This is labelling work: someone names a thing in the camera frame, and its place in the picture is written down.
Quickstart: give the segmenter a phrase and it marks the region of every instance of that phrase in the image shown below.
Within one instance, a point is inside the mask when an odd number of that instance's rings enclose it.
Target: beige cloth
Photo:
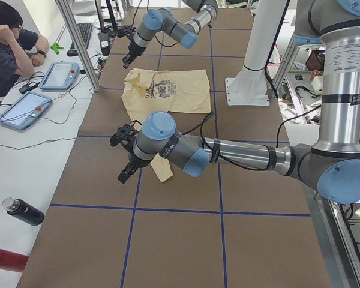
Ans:
[[[135,68],[124,79],[124,85],[122,100],[131,120],[143,122],[156,110],[211,112],[205,70],[152,71]],[[156,155],[151,165],[161,182],[173,176],[168,160]]]

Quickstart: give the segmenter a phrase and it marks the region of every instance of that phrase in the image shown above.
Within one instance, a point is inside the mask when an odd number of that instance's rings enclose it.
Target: dark blue t-shirt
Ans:
[[[25,50],[31,50],[38,40],[38,34],[22,29],[18,42]],[[16,59],[9,45],[0,43],[0,97],[6,96],[20,77],[14,72],[17,69]]]

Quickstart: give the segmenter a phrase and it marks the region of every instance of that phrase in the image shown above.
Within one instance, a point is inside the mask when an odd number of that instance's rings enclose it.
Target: person's arm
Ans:
[[[16,41],[8,25],[0,25],[0,38],[8,43],[16,59],[17,69],[14,73],[31,77],[35,73],[32,62],[20,44]]]
[[[47,55],[48,50],[49,50],[49,43],[46,37],[40,35],[38,37],[38,40],[35,44],[37,51],[41,50],[44,51],[45,54]],[[31,57],[31,61],[33,66],[41,66],[44,64],[45,61],[45,56],[42,54],[36,54],[34,56]]]

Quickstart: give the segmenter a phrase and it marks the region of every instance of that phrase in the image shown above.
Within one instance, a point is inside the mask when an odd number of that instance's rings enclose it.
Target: printed logo on cloth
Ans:
[[[171,80],[162,80],[158,84],[155,84],[155,82],[152,81],[151,86],[146,89],[145,92],[145,97],[148,99],[171,97],[176,95],[176,84],[174,84]]]

